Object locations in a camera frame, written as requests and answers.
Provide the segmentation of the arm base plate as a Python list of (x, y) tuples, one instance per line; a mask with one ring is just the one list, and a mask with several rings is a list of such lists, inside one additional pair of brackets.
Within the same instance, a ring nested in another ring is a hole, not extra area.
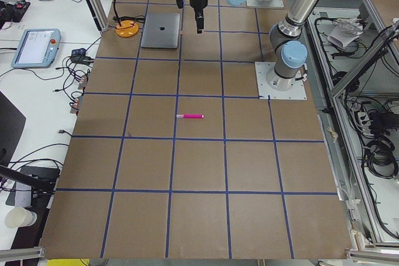
[(300, 70), (294, 78), (285, 79), (275, 73), (275, 62), (255, 62), (258, 97), (263, 100), (307, 100), (304, 87), (306, 74)]

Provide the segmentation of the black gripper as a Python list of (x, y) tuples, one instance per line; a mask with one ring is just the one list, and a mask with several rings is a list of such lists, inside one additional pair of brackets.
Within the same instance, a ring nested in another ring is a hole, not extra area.
[(196, 33), (200, 34), (204, 29), (203, 9), (208, 5), (208, 0), (190, 0), (190, 6), (194, 9), (196, 18)]

